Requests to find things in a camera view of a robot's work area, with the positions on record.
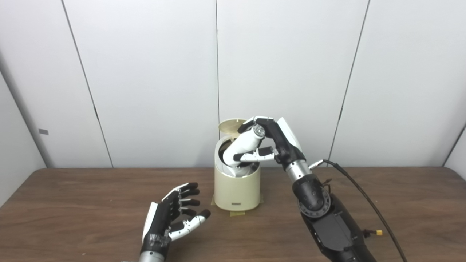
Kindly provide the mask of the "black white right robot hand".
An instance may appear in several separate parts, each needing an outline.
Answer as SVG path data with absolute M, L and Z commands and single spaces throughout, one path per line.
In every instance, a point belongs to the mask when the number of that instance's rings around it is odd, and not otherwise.
M 284 118 L 275 121 L 271 117 L 251 117 L 237 131 L 238 138 L 223 154 L 225 164 L 230 167 L 274 160 L 286 170 L 293 162 L 305 160 L 301 146 Z

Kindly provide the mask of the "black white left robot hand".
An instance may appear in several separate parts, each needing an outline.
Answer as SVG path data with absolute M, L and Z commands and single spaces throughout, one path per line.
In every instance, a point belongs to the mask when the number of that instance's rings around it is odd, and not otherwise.
M 203 224 L 210 216 L 208 209 L 197 213 L 190 209 L 200 201 L 198 183 L 184 183 L 173 188 L 159 202 L 151 202 L 142 232 L 140 262 L 165 262 L 170 244 Z

